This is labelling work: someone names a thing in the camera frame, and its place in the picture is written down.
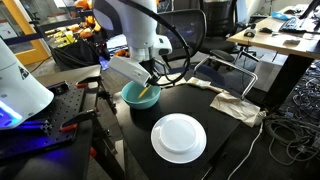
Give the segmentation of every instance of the plate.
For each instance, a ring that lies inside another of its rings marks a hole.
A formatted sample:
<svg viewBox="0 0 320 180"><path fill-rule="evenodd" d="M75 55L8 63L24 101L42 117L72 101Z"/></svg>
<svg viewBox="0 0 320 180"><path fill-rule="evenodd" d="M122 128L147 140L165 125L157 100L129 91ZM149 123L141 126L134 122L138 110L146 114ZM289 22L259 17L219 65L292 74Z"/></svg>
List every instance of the plate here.
<svg viewBox="0 0 320 180"><path fill-rule="evenodd" d="M197 159L203 153L207 136L196 119L174 113L162 117L153 126L151 143L163 159L183 164Z"/></svg>

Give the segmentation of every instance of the gray floor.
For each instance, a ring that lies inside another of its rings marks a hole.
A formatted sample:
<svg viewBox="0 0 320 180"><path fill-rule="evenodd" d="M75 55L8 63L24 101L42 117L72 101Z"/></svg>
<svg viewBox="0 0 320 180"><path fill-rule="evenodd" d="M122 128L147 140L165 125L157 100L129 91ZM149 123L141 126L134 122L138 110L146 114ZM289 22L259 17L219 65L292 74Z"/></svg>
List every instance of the gray floor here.
<svg viewBox="0 0 320 180"><path fill-rule="evenodd" d="M257 49L257 48L253 48L253 49L257 50L257 52L258 52L257 57L261 57L261 56L263 56L264 53L268 52L263 49ZM198 54L196 54L196 56L194 56L192 58L192 61L200 61L204 57L206 57L206 55L198 53ZM237 65L243 67L244 61L245 61L244 59L237 61ZM181 63L182 63L181 61L180 62L178 61L173 66L179 66ZM35 77L45 75L45 74L54 74L56 72L59 72L59 68L57 67L54 60L52 60L52 59L49 59L49 60L43 62L43 64L41 64L41 66L38 67L39 64L40 63L28 65L28 66L26 66L26 68L30 72L32 72L32 74ZM254 71L256 62L248 60L245 64L246 64L246 66L245 66L246 69L249 69L250 71ZM220 68L220 72L228 80L227 83L230 84L230 86L232 86L232 84L234 84L235 81L239 81L239 80L243 79L241 73L239 74L236 71L228 71L228 70L226 70L225 67ZM109 70L103 71L102 77L104 79L103 80L104 85L110 91L111 94L119 92L121 90L121 88L123 87L123 85L125 85L128 82L128 80L123 78L122 75L115 73L113 71L109 71ZM106 127L111 131L111 135L112 135L111 140L113 142L121 140L122 134L119 129L119 126L118 126L118 123L117 123L115 116L111 112L107 103L104 103L103 101L99 101L99 102L101 102L98 104L99 109L101 112L103 112L103 114L101 116L103 118L100 119L101 124L103 125L103 127ZM148 179L145 176L144 172L139 167L138 163L136 162L136 160L134 159L134 157L132 156L130 150L127 148L126 145L124 146L124 152L125 152L124 153L125 154L125 170L126 170L127 179L129 179L129 180ZM88 170L87 179L89 179L89 180L102 180L102 179L104 179L105 180L105 179L110 179L110 178L101 169L101 167L99 165L97 165L95 160L93 158L90 158L90 166L89 166L89 170Z"/></svg>

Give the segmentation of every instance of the table leg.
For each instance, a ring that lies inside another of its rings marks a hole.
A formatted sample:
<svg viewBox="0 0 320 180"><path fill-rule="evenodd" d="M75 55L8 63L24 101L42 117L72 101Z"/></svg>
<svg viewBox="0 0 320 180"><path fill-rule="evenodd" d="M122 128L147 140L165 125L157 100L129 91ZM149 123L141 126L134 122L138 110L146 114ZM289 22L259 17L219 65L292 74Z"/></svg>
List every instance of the table leg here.
<svg viewBox="0 0 320 180"><path fill-rule="evenodd" d="M277 110L287 99L314 59L290 54L267 92L263 104Z"/></svg>

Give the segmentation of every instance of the bowl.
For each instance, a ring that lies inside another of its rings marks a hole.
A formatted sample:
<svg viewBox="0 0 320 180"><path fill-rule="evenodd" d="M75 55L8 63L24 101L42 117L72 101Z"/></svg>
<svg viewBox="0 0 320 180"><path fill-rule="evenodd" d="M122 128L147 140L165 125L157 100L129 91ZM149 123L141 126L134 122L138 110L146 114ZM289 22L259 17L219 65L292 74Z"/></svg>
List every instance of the bowl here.
<svg viewBox="0 0 320 180"><path fill-rule="evenodd" d="M122 88L122 99L131 108L147 109L158 101L161 89L159 86L151 86L141 98L138 98L143 89L143 86L131 81Z"/></svg>

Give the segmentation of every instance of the black table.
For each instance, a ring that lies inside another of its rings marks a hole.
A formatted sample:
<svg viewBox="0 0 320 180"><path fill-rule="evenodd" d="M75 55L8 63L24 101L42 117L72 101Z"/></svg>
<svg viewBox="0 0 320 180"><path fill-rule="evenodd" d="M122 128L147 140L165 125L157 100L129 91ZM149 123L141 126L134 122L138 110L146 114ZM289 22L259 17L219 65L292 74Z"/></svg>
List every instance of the black table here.
<svg viewBox="0 0 320 180"><path fill-rule="evenodd" d="M216 95L215 92L189 85L176 86L162 89L159 101L146 110L131 109L121 98L121 92L114 95L115 114L124 140L150 179L194 179L211 158L218 154L240 122L210 107ZM206 148L193 162L170 163L162 159L152 147L153 125L171 113L190 115L205 129Z"/></svg>
<svg viewBox="0 0 320 180"><path fill-rule="evenodd" d="M65 71L37 79L44 86L49 86L64 80L75 83L97 75L100 75L100 66ZM83 109L94 108L96 98L96 93L87 93ZM76 134L72 143L57 149L28 153L23 157L2 162L0 179L86 179L93 134L91 121L79 123Z"/></svg>

